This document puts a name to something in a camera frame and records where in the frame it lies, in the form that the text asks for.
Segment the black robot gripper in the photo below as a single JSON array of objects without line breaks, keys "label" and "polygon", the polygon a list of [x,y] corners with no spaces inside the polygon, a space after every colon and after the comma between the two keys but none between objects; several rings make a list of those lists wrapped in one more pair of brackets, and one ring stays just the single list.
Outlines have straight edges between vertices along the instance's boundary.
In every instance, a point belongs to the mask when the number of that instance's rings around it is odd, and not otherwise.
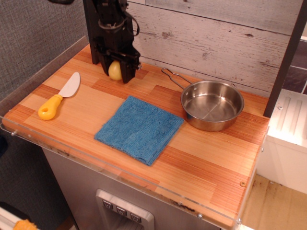
[{"label": "black robot gripper", "polygon": [[133,47],[134,37],[138,35],[133,30],[132,20],[123,20],[120,24],[103,24],[98,22],[103,37],[103,50],[98,52],[98,59],[107,76],[114,60],[120,61],[120,70],[123,83],[128,83],[135,77],[139,69],[140,53]]}]

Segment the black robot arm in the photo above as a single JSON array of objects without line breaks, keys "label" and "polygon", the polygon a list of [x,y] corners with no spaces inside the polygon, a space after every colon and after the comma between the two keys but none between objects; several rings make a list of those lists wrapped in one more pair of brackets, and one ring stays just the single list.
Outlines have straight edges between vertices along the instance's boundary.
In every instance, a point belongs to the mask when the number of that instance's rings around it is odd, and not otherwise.
[{"label": "black robot arm", "polygon": [[140,53],[133,47],[136,19],[127,12],[126,0],[84,0],[83,7],[92,61],[101,63],[108,76],[111,64],[119,62],[123,83],[128,83],[140,69]]}]

